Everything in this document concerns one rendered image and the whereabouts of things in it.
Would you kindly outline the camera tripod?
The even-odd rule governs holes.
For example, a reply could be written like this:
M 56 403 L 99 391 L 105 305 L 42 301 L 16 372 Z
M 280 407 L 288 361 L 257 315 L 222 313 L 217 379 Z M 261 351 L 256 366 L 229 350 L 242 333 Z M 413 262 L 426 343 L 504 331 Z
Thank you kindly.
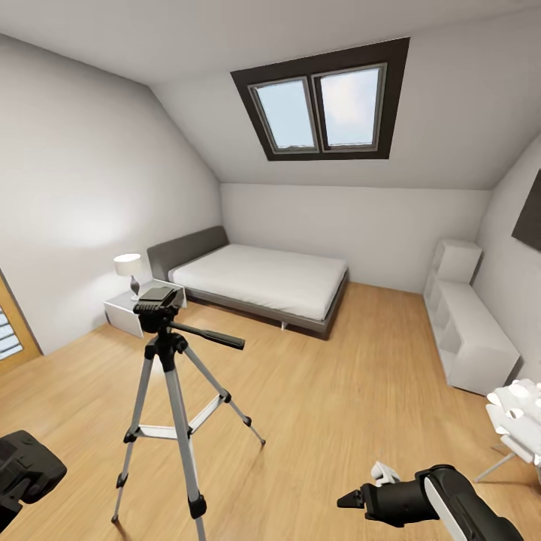
M 178 332 L 171 330 L 179 329 L 191 334 L 200 335 L 206 340 L 211 340 L 234 349 L 243 350 L 245 340 L 242 338 L 233 337 L 227 334 L 221 334 L 215 331 L 202 330 L 191 326 L 182 325 L 174 321 L 174 316 L 179 313 L 179 307 L 171 304 L 175 299 L 177 290 L 169 286 L 161 288 L 151 288 L 146 293 L 141 295 L 138 302 L 133 307 L 134 314 L 140 314 L 138 319 L 141 321 L 141 327 L 150 334 L 155 334 L 145 347 L 144 365 L 141 373 L 140 386 L 138 389 L 137 400 L 135 403 L 134 413 L 132 416 L 131 427 L 128 429 L 123 439 L 124 443 L 128 443 L 128 449 L 125 457 L 123 472 L 119 474 L 116 483 L 116 488 L 120 487 L 119 496 L 117 498 L 114 517 L 111 519 L 113 523 L 119 515 L 119 506 L 122 499 L 123 489 L 128 479 L 128 468 L 131 461 L 131 454 L 134 448 L 135 440 L 138 437 L 149 437 L 165 440 L 177 440 L 180 449 L 180 456 L 183 464 L 183 471 L 186 480 L 186 490 L 188 494 L 188 503 L 190 514 L 195 520 L 198 532 L 199 541 L 207 541 L 204 531 L 204 523 L 202 515 L 207 511 L 206 500 L 204 495 L 200 494 L 198 485 L 198 475 L 195 465 L 194 449 L 192 445 L 192 435 L 203 425 L 203 423 L 221 406 L 222 403 L 230 404 L 236 413 L 242 418 L 245 425 L 251 428 L 252 432 L 265 444 L 260 435 L 252 427 L 252 419 L 249 416 L 243 415 L 236 404 L 232 401 L 231 395 L 226 391 L 215 379 L 213 374 L 203 364 L 201 359 L 194 353 L 194 350 L 189 346 L 188 341 Z M 201 371 L 212 386 L 219 394 L 190 422 L 186 417 L 186 410 L 183 402 L 180 381 L 177 373 L 176 361 L 174 360 L 175 353 L 185 354 Z M 140 425 L 141 413 L 144 406 L 144 400 L 149 385 L 150 374 L 153 366 L 155 355 L 159 356 L 162 363 L 165 379 L 168 387 L 168 395 L 173 412 L 175 427 L 161 427 L 152 425 Z

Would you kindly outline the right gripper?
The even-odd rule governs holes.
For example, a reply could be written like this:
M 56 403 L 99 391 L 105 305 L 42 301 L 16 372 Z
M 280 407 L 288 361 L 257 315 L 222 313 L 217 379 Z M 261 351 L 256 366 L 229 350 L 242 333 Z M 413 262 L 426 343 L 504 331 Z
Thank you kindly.
M 406 505 L 403 484 L 404 482 L 397 482 L 377 487 L 371 483 L 364 483 L 360 486 L 360 490 L 355 489 L 339 498 L 337 507 L 364 509 L 364 503 L 366 503 L 367 512 L 364 513 L 364 517 L 367 520 L 379 519 L 396 528 L 421 522 Z

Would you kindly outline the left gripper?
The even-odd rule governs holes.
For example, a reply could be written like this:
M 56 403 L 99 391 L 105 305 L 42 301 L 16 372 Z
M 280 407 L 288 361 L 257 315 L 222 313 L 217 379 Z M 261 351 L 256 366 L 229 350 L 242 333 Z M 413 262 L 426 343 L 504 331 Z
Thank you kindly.
M 0 533 L 13 521 L 23 508 L 21 503 L 18 503 L 30 484 L 31 480 L 25 478 L 6 496 L 0 494 Z

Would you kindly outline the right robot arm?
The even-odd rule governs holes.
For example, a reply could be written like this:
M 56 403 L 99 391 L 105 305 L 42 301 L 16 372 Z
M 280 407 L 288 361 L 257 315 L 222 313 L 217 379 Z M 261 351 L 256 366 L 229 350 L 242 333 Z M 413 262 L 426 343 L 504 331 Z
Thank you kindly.
M 376 486 L 364 483 L 339 498 L 337 507 L 364 509 L 366 503 L 367 520 L 396 528 L 442 519 L 455 541 L 524 541 L 513 523 L 498 517 L 452 465 L 434 465 L 416 472 L 416 480 L 401 482 L 393 469 L 377 461 L 371 474 Z

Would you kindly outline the digital camera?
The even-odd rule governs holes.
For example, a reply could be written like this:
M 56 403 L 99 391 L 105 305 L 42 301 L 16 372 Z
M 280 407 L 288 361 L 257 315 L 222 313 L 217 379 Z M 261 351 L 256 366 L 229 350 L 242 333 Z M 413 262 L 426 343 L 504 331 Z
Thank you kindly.
M 24 430 L 0 438 L 0 494 L 6 496 L 25 478 L 31 480 L 20 500 L 38 502 L 62 481 L 68 468 Z

